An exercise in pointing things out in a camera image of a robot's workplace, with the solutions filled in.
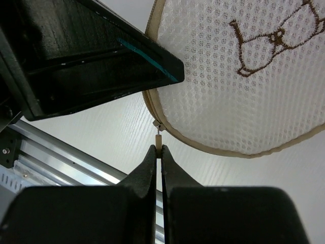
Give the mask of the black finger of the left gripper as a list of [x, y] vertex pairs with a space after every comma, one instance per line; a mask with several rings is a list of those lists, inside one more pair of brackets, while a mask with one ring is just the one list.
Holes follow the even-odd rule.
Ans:
[[184, 80], [184, 64], [99, 1], [1, 1], [1, 76], [24, 117]]

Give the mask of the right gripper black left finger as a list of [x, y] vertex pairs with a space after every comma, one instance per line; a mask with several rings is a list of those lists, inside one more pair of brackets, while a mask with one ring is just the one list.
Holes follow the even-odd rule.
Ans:
[[25, 188], [1, 223], [1, 243], [154, 243], [156, 148], [114, 186]]

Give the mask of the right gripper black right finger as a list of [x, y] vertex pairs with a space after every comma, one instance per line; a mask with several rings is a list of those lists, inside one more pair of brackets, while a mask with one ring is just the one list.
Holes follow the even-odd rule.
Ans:
[[296, 207], [275, 187], [205, 187], [161, 150], [166, 243], [308, 243]]

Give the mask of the beige zipper pull tab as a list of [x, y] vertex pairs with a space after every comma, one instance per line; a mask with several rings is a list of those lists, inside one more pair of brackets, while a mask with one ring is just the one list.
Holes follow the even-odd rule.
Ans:
[[153, 122], [153, 125], [157, 128], [157, 133], [155, 135], [155, 148], [156, 148], [156, 154], [157, 154], [157, 158], [161, 159], [161, 151], [162, 151], [162, 136], [160, 134], [160, 127], [161, 127], [161, 124], [155, 120]]

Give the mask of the white mesh laundry bag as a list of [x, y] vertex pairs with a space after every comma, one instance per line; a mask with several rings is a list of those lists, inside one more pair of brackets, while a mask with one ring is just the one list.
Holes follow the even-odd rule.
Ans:
[[257, 158], [324, 130], [324, 1], [155, 1], [145, 34], [184, 64], [143, 98], [186, 145]]

